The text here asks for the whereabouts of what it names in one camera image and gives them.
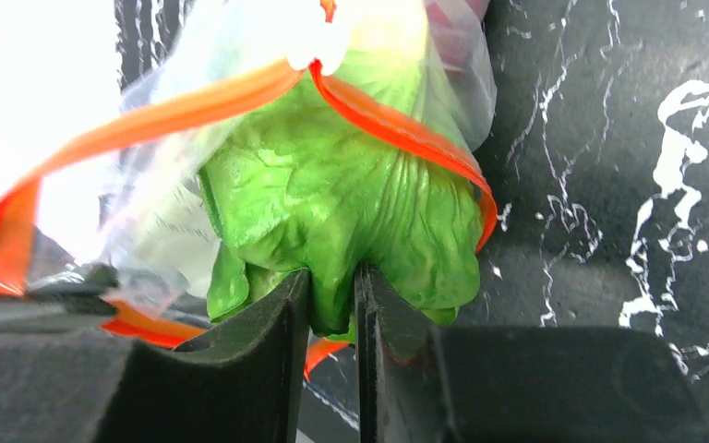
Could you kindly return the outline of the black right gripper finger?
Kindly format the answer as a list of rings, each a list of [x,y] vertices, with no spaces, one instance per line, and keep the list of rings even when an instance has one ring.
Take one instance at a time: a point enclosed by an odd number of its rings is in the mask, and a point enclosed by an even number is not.
[[[709,413],[653,335],[439,326],[372,265],[354,297],[364,442],[709,442]]]

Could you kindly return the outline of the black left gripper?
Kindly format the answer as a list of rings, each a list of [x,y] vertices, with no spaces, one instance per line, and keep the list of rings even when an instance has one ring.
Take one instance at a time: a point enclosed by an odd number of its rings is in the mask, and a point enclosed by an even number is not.
[[[0,292],[0,442],[292,442],[309,274],[167,351],[101,326],[107,287]]]

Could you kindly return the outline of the napa cabbage toy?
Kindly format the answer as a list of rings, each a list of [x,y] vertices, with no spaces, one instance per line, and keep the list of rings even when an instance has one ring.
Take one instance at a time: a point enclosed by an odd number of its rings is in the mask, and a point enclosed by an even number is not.
[[[361,262],[440,324],[477,296],[487,215],[471,182],[350,124],[310,78],[198,141],[208,157],[201,198],[220,239],[206,294],[211,321],[308,269],[312,329],[351,341],[350,285]]]

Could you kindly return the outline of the clear zip bag orange zipper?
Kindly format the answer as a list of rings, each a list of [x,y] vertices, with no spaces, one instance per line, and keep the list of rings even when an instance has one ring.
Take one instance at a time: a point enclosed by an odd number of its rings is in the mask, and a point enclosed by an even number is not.
[[[310,78],[344,120],[468,179],[498,208],[474,151],[496,85],[484,1],[197,1],[169,58],[130,86],[121,115],[72,138],[0,197],[0,292],[24,295],[109,269],[105,329],[175,346],[198,328],[166,319],[206,302],[220,239],[201,198],[198,137]]]

